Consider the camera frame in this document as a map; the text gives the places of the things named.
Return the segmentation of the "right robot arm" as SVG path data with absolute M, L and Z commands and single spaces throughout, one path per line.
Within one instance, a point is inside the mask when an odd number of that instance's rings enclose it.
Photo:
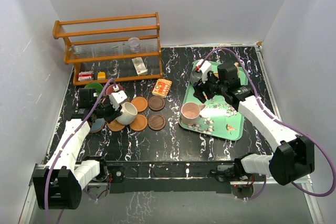
M 256 92 L 242 85 L 235 65 L 220 64 L 218 74 L 209 61 L 196 63 L 190 76 L 193 96 L 205 103 L 216 95 L 224 98 L 261 133 L 272 148 L 272 155 L 246 154 L 234 160 L 232 175 L 247 180 L 252 174 L 271 176 L 287 185 L 314 171 L 314 144 L 307 137 L 282 126 L 278 118 L 261 103 Z

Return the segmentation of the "green mug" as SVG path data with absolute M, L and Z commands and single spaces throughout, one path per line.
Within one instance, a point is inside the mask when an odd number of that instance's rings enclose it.
M 103 85 L 98 82 L 91 82 L 85 85 L 86 89 L 95 89 L 97 95 L 100 95 L 101 91 L 103 90 Z

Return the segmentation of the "blue mug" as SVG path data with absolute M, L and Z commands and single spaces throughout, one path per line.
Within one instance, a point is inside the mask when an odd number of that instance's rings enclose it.
M 101 119 L 96 119 L 94 123 L 92 123 L 92 126 L 94 127 L 101 127 L 103 125 L 105 125 L 106 121 L 105 119 L 101 118 Z

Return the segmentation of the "wooden shelf rack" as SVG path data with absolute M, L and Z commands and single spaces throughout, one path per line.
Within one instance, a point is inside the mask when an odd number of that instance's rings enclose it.
M 160 18 L 157 12 L 143 15 L 55 21 L 52 36 L 65 43 L 64 63 L 73 65 L 73 84 L 84 86 L 89 81 L 78 81 L 82 71 L 93 71 L 98 83 L 111 77 L 117 82 L 159 79 L 163 77 L 160 42 Z M 141 50 L 133 53 L 128 39 L 138 37 Z M 132 58 L 142 57 L 148 70 L 138 76 Z M 97 80 L 98 72 L 106 79 Z

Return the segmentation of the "orange patterned card pack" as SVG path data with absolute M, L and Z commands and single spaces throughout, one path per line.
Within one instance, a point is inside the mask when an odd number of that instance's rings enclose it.
M 152 90 L 152 94 L 166 98 L 171 88 L 171 85 L 172 81 L 170 80 L 158 79 Z

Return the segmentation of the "white beige mug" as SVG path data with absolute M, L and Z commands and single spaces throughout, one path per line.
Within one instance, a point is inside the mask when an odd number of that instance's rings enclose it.
M 130 102 L 125 102 L 122 104 L 121 115 L 116 120 L 122 125 L 129 125 L 135 120 L 137 114 L 136 107 Z

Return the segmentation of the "pink mug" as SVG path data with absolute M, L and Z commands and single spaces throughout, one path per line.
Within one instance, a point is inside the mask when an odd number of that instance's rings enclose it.
M 201 111 L 205 108 L 205 104 L 197 104 L 195 102 L 186 102 L 181 108 L 181 121 L 186 125 L 193 125 L 199 120 Z

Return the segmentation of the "orange wooden coaster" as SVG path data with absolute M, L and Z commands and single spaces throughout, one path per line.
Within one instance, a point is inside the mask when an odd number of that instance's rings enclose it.
M 134 121 L 130 124 L 130 127 L 134 131 L 143 131 L 148 125 L 148 120 L 147 118 L 142 115 L 138 114 Z
M 148 108 L 148 101 L 144 97 L 135 97 L 132 99 L 131 104 L 135 106 L 138 112 L 143 112 Z

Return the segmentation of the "maroon mug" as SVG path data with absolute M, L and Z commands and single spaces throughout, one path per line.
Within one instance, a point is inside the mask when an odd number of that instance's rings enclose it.
M 105 91 L 105 94 L 107 96 L 109 96 L 110 94 L 112 93 L 115 93 L 115 92 L 119 92 L 119 91 L 122 91 L 123 90 L 123 87 L 119 84 L 111 84 L 107 87 L 106 91 Z

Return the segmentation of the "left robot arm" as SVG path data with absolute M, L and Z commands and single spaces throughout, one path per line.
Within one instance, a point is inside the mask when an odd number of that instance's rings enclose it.
M 79 89 L 78 105 L 52 157 L 44 168 L 33 172 L 33 184 L 40 209 L 77 209 L 84 188 L 95 179 L 108 177 L 101 156 L 86 157 L 80 165 L 77 158 L 94 122 L 112 122 L 122 114 L 122 103 L 128 99 L 123 90 L 105 95 L 95 89 Z

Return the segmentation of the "green floral tray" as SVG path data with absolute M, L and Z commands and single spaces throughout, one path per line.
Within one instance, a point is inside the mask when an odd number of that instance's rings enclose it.
M 243 134 L 244 116 L 227 104 L 222 96 L 216 95 L 205 102 L 195 124 L 187 125 L 182 120 L 179 124 L 186 130 L 236 141 Z

